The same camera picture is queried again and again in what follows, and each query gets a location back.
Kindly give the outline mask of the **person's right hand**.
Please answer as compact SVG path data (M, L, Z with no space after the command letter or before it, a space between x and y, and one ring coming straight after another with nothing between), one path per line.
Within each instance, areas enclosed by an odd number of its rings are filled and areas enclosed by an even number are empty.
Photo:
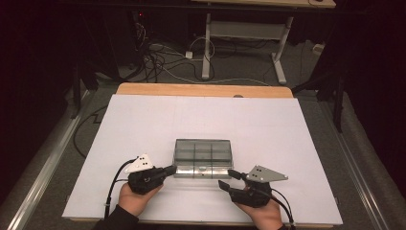
M251 218L259 230L279 230L283 227L280 205L274 200L259 208L239 203L236 206Z

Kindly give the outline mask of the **black metal stand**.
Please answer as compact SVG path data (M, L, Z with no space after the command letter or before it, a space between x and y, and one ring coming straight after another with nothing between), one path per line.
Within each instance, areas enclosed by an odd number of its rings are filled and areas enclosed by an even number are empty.
M326 71L323 74L317 74L310 80L299 84L291 89L293 94L303 90L316 90L318 101L326 102L333 99L332 122L338 132L342 132L342 111L344 98L345 77L343 74Z
M75 119L81 110L81 85L84 84L87 90L97 90L99 84L92 66L86 61L77 61L73 66L73 102L74 112L71 116Z

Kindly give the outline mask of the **white table board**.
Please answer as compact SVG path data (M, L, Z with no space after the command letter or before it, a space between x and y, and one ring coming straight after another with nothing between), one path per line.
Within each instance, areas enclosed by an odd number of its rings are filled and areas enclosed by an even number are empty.
M237 171L261 165L288 176L271 186L286 196L296 223L341 224L295 99L113 96L63 216L102 218L105 203L117 202L119 167L143 153L165 167L180 138L229 140Z

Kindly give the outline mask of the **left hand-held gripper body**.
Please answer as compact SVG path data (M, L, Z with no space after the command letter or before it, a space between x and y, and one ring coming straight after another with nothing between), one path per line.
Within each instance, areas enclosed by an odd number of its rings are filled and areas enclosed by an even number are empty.
M153 166L146 153L138 156L124 172L128 174L131 191L138 195L145 195L161 186L167 176L163 168Z

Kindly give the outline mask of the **wooden desk top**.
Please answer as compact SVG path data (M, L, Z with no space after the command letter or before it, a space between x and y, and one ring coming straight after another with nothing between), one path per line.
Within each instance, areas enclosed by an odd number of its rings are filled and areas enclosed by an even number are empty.
M334 0L192 0L194 2L334 9Z

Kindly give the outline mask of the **person's left hand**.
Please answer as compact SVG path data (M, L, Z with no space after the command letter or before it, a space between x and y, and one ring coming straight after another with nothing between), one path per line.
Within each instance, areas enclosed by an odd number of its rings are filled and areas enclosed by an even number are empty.
M138 195L132 192L129 185L125 183L119 193L118 205L134 217L140 216L147 207L148 202L163 188L159 186L145 195Z

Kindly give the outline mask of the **aluminium floor rail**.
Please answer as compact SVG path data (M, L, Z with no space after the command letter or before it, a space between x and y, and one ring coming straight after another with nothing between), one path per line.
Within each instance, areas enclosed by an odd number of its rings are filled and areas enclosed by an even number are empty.
M65 112L40 148L36 156L37 160L34 159L30 167L23 173L24 176L32 179L31 187L30 189L19 189L20 192L25 193L25 197L22 201L17 202L18 210L8 223L7 230L23 230L28 223L94 94L94 91L86 90L79 98L81 108L76 112L69 108Z
M390 230L387 221L385 220L381 209L378 207L376 198L368 185L364 175L361 173L360 168L358 167L348 143L346 142L344 135L338 131L337 127L332 121L332 115L329 110L327 103L320 103L322 113L327 119L327 123L334 133L335 139L338 142L338 145L341 150L341 155L343 161L345 162L346 168L349 172L351 180L354 184L354 187L357 190L358 195L363 203L364 209L366 210L374 230Z

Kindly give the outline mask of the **clear plastic compartment box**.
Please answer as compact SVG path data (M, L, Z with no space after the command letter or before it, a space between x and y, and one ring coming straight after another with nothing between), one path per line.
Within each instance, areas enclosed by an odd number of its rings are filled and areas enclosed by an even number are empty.
M177 139L173 164L175 177L197 179L229 178L234 168L231 142L217 139Z

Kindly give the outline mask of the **white desk frame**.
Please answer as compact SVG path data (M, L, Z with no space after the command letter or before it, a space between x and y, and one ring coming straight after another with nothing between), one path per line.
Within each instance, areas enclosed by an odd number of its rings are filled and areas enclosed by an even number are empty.
M254 22L235 22L224 20L212 20L212 15L206 15L206 29L205 29L205 48L202 60L202 73L203 80L210 77L211 58L210 47L213 46L211 37L234 37L234 38L255 38L255 39L272 39L279 41L279 49L276 53L271 54L273 67L277 75L279 84L286 85L286 77L282 69L281 57L282 52L288 38L293 16L286 18L284 23L280 24L266 24Z

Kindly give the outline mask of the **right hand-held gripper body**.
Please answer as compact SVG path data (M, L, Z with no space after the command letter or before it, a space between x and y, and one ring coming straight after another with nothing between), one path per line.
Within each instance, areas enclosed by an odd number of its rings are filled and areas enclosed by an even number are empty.
M272 194L271 182L288 179L287 175L269 170L260 165L256 165L251 171L245 174L246 179L243 181L247 189L230 188L229 195L233 202L253 208L265 206L269 202Z

